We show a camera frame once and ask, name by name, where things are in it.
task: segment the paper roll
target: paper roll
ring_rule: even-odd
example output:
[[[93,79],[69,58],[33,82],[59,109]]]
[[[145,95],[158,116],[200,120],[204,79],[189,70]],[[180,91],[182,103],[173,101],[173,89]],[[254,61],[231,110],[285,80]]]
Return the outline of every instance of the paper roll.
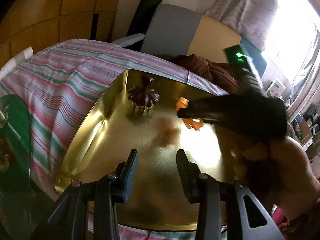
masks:
[[[0,80],[3,79],[7,74],[9,74],[17,65],[19,65],[25,59],[33,55],[33,50],[31,47],[20,51],[13,58],[9,59],[8,62],[0,70]]]

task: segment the striped fabric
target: striped fabric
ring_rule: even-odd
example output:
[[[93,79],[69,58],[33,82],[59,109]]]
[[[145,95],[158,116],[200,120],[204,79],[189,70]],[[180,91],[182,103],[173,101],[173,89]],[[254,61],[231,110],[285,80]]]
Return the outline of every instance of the striped fabric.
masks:
[[[24,60],[2,79],[0,96],[17,94],[31,114],[32,179],[53,200],[53,180],[86,114],[126,69],[142,70],[227,94],[189,71],[157,57],[100,41],[69,40]]]

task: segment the dark brown plastic object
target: dark brown plastic object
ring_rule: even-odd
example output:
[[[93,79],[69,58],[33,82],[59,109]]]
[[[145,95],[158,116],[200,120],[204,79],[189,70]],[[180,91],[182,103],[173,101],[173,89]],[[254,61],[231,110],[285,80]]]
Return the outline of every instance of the dark brown plastic object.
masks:
[[[150,76],[142,76],[142,87],[134,87],[128,91],[128,99],[137,106],[152,107],[159,102],[160,96],[154,89],[148,89],[148,85],[153,81]]]

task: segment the bright window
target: bright window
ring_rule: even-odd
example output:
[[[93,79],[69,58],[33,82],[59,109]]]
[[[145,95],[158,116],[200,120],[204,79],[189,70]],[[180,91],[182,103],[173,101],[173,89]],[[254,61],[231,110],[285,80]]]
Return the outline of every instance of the bright window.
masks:
[[[290,83],[309,54],[318,23],[319,17],[307,0],[279,0],[262,54],[276,64]]]

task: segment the brown blanket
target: brown blanket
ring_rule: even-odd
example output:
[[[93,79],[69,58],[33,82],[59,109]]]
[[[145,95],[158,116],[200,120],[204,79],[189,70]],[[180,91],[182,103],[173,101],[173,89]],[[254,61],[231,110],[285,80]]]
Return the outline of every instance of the brown blanket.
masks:
[[[196,54],[179,55],[171,62],[205,78],[230,94],[237,92],[237,81],[229,64],[214,63]]]

